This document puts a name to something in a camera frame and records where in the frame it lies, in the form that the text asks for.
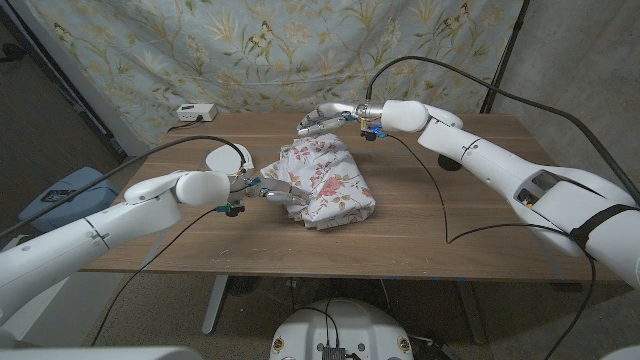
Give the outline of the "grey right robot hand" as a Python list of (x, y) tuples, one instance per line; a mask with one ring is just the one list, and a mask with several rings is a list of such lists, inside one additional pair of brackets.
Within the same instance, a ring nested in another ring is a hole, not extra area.
[(364, 104), (324, 103), (305, 115), (296, 128), (298, 137), (309, 137), (329, 132), (347, 122), (359, 121), (365, 115)]

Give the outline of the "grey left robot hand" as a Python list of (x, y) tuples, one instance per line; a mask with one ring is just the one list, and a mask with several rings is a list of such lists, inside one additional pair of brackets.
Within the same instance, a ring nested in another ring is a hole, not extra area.
[(255, 178), (244, 190), (247, 197), (262, 197), (269, 202), (281, 205), (305, 206), (309, 204), (311, 194), (288, 182), (272, 178)]

